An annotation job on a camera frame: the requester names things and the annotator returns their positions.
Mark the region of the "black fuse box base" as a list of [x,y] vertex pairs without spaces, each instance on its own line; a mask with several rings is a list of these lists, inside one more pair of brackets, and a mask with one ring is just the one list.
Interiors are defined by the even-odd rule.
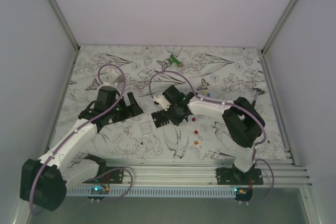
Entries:
[[151,113],[151,116],[156,128],[166,126],[170,123],[169,119],[164,115],[162,111],[153,112]]

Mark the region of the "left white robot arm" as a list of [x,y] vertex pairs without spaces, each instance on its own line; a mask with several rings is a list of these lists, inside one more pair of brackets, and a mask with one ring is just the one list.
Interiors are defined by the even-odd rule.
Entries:
[[133,93],[123,94],[116,88],[104,86],[97,98],[80,112],[71,130],[48,152],[37,160],[28,159],[22,166],[20,199],[30,207],[56,210],[67,192],[82,183],[101,183],[110,173],[105,159],[88,154],[79,162],[72,160],[80,148],[94,139],[107,125],[121,122],[143,113]]

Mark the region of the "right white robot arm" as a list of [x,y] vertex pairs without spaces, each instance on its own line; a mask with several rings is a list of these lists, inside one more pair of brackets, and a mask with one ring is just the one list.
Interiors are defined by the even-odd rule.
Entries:
[[203,97],[191,91],[184,94],[175,86],[170,86],[157,96],[152,96],[162,108],[163,115],[178,126],[189,115],[203,115],[223,120],[234,143],[237,145],[233,179],[245,184],[251,179],[250,169],[254,166],[256,140],[267,138],[265,121],[254,106],[243,97],[234,101],[221,101]]

